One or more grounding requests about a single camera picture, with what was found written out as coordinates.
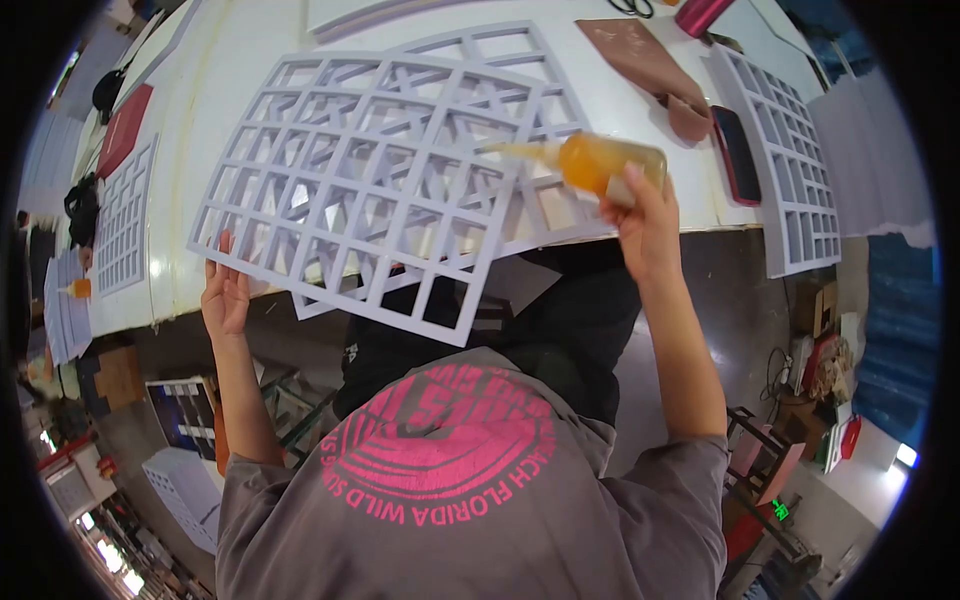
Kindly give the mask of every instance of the white table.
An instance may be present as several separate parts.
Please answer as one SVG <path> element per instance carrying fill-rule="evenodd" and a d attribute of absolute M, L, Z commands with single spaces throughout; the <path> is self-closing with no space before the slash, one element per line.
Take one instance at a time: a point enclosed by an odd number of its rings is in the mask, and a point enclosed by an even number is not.
<path fill-rule="evenodd" d="M 656 10 L 657 16 L 644 26 L 700 85 L 708 101 L 723 105 L 707 69 L 708 48 L 677 28 L 675 9 L 656 4 Z M 759 211 L 733 202 L 712 139 L 694 145 L 678 138 L 667 124 L 665 109 L 613 71 L 574 23 L 620 17 L 600 0 L 495 0 L 410 15 L 325 48 L 383 50 L 443 31 L 531 19 L 550 43 L 596 132 L 666 152 L 683 231 L 756 227 Z M 240 114 L 277 58 L 316 48 L 304 18 L 299 0 L 203 0 L 179 47 L 147 79 L 154 92 L 137 147 L 159 133 L 147 201 L 147 276 L 108 297 L 93 299 L 90 320 L 95 336 L 200 308 L 204 265 L 185 249 L 200 198 Z M 169 21 L 155 36 L 170 35 L 165 28 L 174 27 L 177 20 Z M 806 56 L 776 37 L 750 0 L 736 0 L 711 30 L 736 38 L 758 65 L 794 86 L 805 102 L 822 93 Z M 78 162 L 85 142 L 84 136 Z"/>

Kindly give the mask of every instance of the black bag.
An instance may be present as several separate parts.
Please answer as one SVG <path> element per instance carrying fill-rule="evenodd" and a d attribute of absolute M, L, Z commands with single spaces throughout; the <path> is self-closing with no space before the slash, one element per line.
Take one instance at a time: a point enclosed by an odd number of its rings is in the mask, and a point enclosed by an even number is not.
<path fill-rule="evenodd" d="M 93 248 L 93 236 L 97 230 L 96 179 L 92 173 L 70 188 L 63 199 L 63 211 L 70 219 L 70 247 L 80 245 Z"/>
<path fill-rule="evenodd" d="M 117 94 L 120 93 L 120 86 L 123 85 L 129 66 L 128 62 L 122 69 L 110 71 L 93 88 L 93 107 L 100 111 L 101 125 L 109 123 L 113 115 L 113 103 L 117 101 Z"/>

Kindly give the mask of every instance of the glue bottle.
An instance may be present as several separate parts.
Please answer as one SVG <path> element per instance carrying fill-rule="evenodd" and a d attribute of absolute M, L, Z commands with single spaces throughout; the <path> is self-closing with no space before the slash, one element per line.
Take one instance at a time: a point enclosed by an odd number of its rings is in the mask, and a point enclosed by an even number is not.
<path fill-rule="evenodd" d="M 605 196 L 627 208 L 635 202 L 623 181 L 627 162 L 640 167 L 658 190 L 663 188 L 666 177 L 666 155 L 660 148 L 593 133 L 574 133 L 563 144 L 494 144 L 490 150 L 538 160 L 563 173 L 564 181 L 573 187 Z"/>
<path fill-rule="evenodd" d="M 93 289 L 89 279 L 74 279 L 70 285 L 61 287 L 60 291 L 70 298 L 90 298 Z"/>

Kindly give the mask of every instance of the scissors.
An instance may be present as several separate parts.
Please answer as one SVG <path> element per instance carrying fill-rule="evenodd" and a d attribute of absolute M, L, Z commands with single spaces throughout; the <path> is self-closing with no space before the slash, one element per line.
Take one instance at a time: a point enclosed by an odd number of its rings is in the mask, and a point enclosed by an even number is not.
<path fill-rule="evenodd" d="M 623 4 L 626 6 L 620 6 L 617 4 L 617 0 L 607 0 L 607 2 L 610 3 L 610 6 L 614 7 L 620 12 L 623 12 L 624 14 L 628 14 L 629 16 L 638 16 L 641 19 L 648 19 L 653 16 L 654 7 L 650 4 L 650 0 L 639 1 L 647 5 L 647 10 L 645 12 L 641 12 L 640 9 L 636 7 L 637 0 L 623 0 Z"/>

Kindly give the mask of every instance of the pink tumbler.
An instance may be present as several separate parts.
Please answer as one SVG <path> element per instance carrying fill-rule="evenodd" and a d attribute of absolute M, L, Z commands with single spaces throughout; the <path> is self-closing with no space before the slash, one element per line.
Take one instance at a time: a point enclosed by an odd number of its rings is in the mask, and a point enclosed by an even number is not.
<path fill-rule="evenodd" d="M 674 17 L 688 35 L 700 37 L 733 0 L 686 0 Z"/>

